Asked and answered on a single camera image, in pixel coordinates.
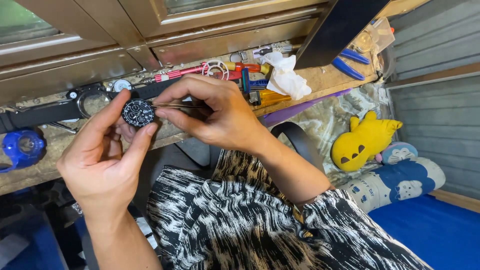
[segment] person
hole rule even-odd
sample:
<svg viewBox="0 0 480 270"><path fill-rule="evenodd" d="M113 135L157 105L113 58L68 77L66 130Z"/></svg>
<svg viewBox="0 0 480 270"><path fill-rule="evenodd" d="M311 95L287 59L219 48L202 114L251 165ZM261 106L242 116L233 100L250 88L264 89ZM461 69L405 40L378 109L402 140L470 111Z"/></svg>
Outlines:
<svg viewBox="0 0 480 270"><path fill-rule="evenodd" d="M148 220L162 263L127 211L158 129L134 132L120 117L128 90L90 118L57 162L101 269L430 269L273 137L234 82L189 74L156 101L187 95L212 109L205 122L175 109L156 115L224 150L212 179L166 166L152 187ZM131 143L124 154L120 136Z"/></svg>

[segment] purple fabric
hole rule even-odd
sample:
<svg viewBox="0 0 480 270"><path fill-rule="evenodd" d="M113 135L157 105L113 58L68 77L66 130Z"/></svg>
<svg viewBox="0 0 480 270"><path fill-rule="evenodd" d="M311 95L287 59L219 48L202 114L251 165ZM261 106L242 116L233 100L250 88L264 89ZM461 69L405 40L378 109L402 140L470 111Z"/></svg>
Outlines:
<svg viewBox="0 0 480 270"><path fill-rule="evenodd" d="M300 103L300 104L297 104L297 105L293 105L293 106L285 108L285 109L277 110L275 112L266 114L266 115L264 115L266 125L267 126L273 126L273 125L276 125L278 123L281 123L281 122L287 120L288 118L293 117L298 113L301 113L302 111L310 108L311 106L317 104L318 102L320 102L320 101L322 101L326 98L339 97L339 96L342 96L344 94L347 94L351 90L352 90L352 88L349 88L349 89L342 90L342 91L339 91L339 92L336 92L336 93L333 93L333 94L330 94L330 95L327 95L327 96L324 96L324 97L321 97L321 98L312 99L310 101L306 101L306 102L303 102L303 103Z"/></svg>

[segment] wooden workbench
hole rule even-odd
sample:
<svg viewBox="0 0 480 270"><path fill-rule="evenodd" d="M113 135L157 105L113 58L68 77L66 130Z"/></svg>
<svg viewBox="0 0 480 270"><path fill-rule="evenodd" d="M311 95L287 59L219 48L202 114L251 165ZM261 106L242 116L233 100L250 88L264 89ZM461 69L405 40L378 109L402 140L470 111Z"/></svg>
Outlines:
<svg viewBox="0 0 480 270"><path fill-rule="evenodd" d="M252 52L248 51L250 59L252 59ZM307 79L308 86L312 88L312 93L304 96L301 100L284 101L275 105L267 107L252 107L256 116L265 115L280 109L284 109L295 104L299 104L308 100L324 97L326 95L333 94L338 91L342 91L348 88L358 87L362 84L372 82L378 79L376 70L378 69L378 60L376 56L369 55L372 58L372 64L362 65L352 61L346 61L354 69L365 75L365 81L354 80L340 71L338 71L332 65L323 68L312 68L306 70L298 70L297 74ZM228 61L229 55L219 57L223 61ZM198 63L187 64L184 67L178 67L177 69L187 68L190 66L198 65ZM251 74L251 79L261 79L261 74ZM135 83L140 80L139 75L127 77L130 82ZM48 101L49 98L58 97L46 97L41 98L41 102ZM22 106L31 106L33 103L25 102ZM160 128L156 134L155 141L152 143L152 149L169 145L190 136L183 133L181 130L173 126L166 120L158 120ZM80 120L76 123L69 123L71 127L80 127L84 124L84 120ZM47 141L47 152L43 159L36 165L22 170L14 170L8 173L0 174L0 195L10 193L25 187L30 187L42 182L50 181L60 177L55 162L61 156L62 151L73 140L74 135L64 130L48 127L41 128L44 133L44 138ZM8 157L4 153L0 153L0 163L8 163Z"/></svg>

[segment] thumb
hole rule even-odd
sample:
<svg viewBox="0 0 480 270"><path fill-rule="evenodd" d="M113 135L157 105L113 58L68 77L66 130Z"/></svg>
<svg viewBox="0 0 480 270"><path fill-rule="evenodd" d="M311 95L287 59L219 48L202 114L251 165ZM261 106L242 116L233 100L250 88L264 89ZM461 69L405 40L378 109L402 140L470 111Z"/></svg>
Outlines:
<svg viewBox="0 0 480 270"><path fill-rule="evenodd" d="M180 110L161 108L155 111L158 117L165 118L170 121L177 128L185 131L186 133L198 138L205 137L208 133L208 125L204 122L190 117Z"/></svg>
<svg viewBox="0 0 480 270"><path fill-rule="evenodd" d="M158 125L156 123L150 123L142 127L133 137L132 144L128 147L127 152L123 155L119 162L121 168L128 168L129 172L139 172L142 162L144 161L145 154L150 147L152 136L157 130Z"/></svg>

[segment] pliers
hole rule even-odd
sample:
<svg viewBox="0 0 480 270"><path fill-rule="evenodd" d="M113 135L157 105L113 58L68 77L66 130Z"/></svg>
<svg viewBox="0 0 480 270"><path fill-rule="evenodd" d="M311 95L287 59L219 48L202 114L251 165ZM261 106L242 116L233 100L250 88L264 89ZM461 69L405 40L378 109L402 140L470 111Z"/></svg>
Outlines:
<svg viewBox="0 0 480 270"><path fill-rule="evenodd" d="M339 56L345 57L347 59L353 60L358 63L362 63L365 65L370 64L370 59L366 58L365 56L360 55L359 53L351 50L351 49L344 49ZM340 57L336 57L332 61L332 65L336 67L339 71L343 72L344 74L363 81L365 80L365 76L360 74L358 71L354 70L351 66L347 65L347 63L343 62Z"/></svg>

